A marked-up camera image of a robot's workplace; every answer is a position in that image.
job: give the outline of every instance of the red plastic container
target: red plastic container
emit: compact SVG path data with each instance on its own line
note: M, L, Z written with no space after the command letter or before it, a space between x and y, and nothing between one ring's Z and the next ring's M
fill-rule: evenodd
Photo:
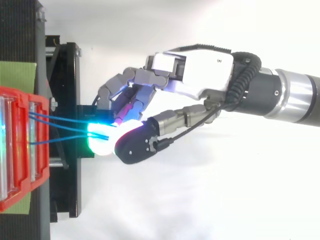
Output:
M49 101L20 90L0 87L0 212L5 211L49 177L49 145L36 146L36 178L31 180L29 107L49 113ZM36 123L37 141L49 139L47 124Z

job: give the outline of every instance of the clear plastic panel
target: clear plastic panel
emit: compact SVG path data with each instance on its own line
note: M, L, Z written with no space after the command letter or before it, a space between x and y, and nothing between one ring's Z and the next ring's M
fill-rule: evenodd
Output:
M7 116L5 122L6 133L6 167L7 167L7 193L15 190L14 183L14 149L13 149L13 128L12 128L12 103L15 101L12 97L5 97L5 115Z
M4 97L0 96L0 201L7 197L6 106Z
M36 104L34 102L29 103L29 112L36 112ZM37 142L37 124L36 121L29 118L29 142ZM30 158L30 171L31 182L36 180L37 174L37 145L29 145L29 158Z

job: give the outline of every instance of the screw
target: screw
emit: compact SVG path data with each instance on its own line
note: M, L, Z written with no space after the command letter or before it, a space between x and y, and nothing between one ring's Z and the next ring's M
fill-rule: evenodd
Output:
M46 22L46 16L45 16L45 8L40 7L38 11L36 12L36 19L39 20L40 22Z
M50 98L50 109L52 112L56 110L56 107L58 107L58 103L56 102L54 97Z
M82 57L82 49L81 48L78 48L75 50L75 56L78 58Z

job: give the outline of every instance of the black connector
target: black connector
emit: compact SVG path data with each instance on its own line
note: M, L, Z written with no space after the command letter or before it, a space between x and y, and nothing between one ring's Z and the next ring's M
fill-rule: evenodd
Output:
M153 143L153 147L157 152L160 152L160 151L166 149L167 147L169 147L170 144L172 144L172 143L173 143L172 138L164 138L160 141L155 141Z

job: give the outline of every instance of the black cable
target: black cable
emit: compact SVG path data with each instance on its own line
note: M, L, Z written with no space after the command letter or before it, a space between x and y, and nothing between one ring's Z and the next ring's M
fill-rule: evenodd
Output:
M248 89L251 80L260 71L262 63L258 56L249 52L234 52L232 53L233 60L236 62L244 62L246 68L233 79L226 93L225 102L232 104L228 111L233 111L241 102L245 91Z
M173 143L175 140L178 140L179 138L183 137L184 135L190 133L192 130L196 129L197 127L201 126L202 124L204 124L209 118L211 118L213 115L215 115L216 113L218 113L219 111L221 111L222 109L225 109L226 107L228 107L227 104L222 104L219 107L215 108L214 110L212 110L207 116L205 116L202 120L198 121L195 125L193 125L192 127L188 128L187 130L181 132L180 134L178 134L177 136L171 138L170 143Z
M93 100L92 106L95 106L95 105L96 105L98 99L99 99L99 95L97 95L97 96L95 97L95 99Z
M217 108L215 108L214 110L212 110L207 116L205 116L203 119L201 119L200 121L198 121L195 125L193 125L192 127L190 127L189 129L183 131L182 133L178 134L175 137L171 137L171 138L164 138L161 139L160 141L157 141L153 144L154 148L156 149L157 152L160 152L164 149L166 149L167 147L170 146L170 144L173 144L174 141L178 140L179 138L185 136L186 134L190 133L192 130L196 129L197 127L201 126L202 124L204 124L209 118L211 118L213 115L217 114L219 111L221 111L222 109L225 109L227 107L229 107L229 104L223 104Z

